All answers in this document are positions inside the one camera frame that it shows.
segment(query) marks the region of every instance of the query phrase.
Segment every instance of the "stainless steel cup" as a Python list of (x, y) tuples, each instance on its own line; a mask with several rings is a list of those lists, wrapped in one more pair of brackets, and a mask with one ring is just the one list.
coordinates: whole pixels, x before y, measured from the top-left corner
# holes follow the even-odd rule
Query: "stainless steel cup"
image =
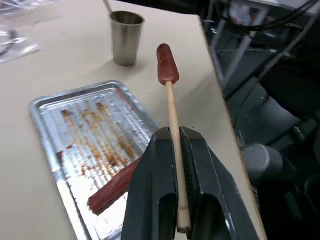
[(113, 61), (123, 66), (135, 64), (144, 18), (129, 11), (113, 11), (110, 18)]

